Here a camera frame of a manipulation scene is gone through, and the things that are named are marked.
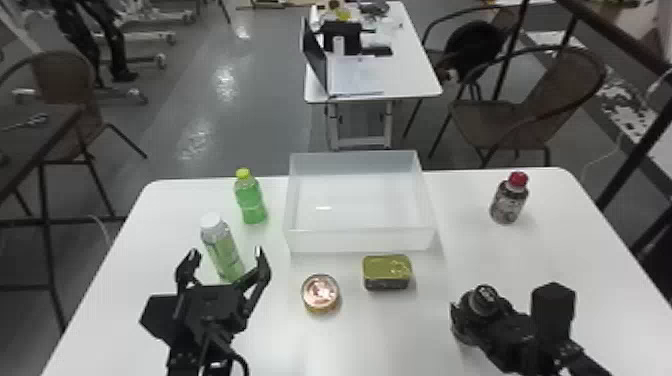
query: person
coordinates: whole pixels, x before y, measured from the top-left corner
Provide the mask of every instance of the person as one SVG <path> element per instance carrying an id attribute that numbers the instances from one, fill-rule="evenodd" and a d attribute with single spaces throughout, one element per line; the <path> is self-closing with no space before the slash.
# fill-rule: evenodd
<path id="1" fill-rule="evenodd" d="M 50 0 L 50 2 L 55 11 L 54 16 L 58 28 L 66 39 L 91 62 L 96 73 L 98 87 L 104 87 L 100 77 L 100 48 L 77 10 L 77 4 L 100 25 L 105 34 L 112 55 L 110 73 L 113 81 L 131 82 L 138 78 L 138 73 L 131 72 L 126 64 L 124 34 L 114 24 L 117 13 L 105 0 Z"/>

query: white bottle cap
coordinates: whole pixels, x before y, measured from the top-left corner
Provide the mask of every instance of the white bottle cap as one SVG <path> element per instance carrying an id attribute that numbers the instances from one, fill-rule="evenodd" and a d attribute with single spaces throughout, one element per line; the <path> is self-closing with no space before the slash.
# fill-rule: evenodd
<path id="1" fill-rule="evenodd" d="M 226 236 L 229 232 L 228 226 L 222 220 L 218 213 L 208 213 L 201 217 L 201 235 L 211 241 Z"/>

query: green plastic bottle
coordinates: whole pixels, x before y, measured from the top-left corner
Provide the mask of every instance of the green plastic bottle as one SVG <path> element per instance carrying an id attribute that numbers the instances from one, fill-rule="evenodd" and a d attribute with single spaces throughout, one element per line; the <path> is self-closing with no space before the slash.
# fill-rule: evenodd
<path id="1" fill-rule="evenodd" d="M 236 194 L 238 206 L 243 211 L 243 222 L 255 224 L 266 219 L 266 206 L 261 195 L 261 187 L 257 179 L 252 176 L 249 168 L 236 170 L 236 183 L 233 191 Z"/>

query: green bottle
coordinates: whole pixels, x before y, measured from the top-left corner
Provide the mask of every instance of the green bottle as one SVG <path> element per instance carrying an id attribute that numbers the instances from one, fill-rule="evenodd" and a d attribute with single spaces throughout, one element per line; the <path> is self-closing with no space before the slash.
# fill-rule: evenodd
<path id="1" fill-rule="evenodd" d="M 247 224 L 262 222 L 267 214 L 259 182 L 252 176 L 250 169 L 244 167 L 236 170 L 236 178 L 238 180 L 233 186 L 233 191 L 238 206 L 243 211 L 243 222 Z"/>
<path id="2" fill-rule="evenodd" d="M 208 213 L 201 218 L 201 240 L 221 279 L 233 283 L 245 274 L 231 229 L 219 214 Z"/>

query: canned fish tin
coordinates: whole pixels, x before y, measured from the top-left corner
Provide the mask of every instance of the canned fish tin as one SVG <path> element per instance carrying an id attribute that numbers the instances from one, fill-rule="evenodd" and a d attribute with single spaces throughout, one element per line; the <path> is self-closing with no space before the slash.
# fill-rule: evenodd
<path id="1" fill-rule="evenodd" d="M 327 313 L 338 305 L 341 291 L 332 276 L 313 274 L 303 282 L 301 297 L 309 312 Z"/>
<path id="2" fill-rule="evenodd" d="M 403 290 L 413 276 L 406 255 L 366 256 L 362 260 L 364 288 L 367 290 Z"/>

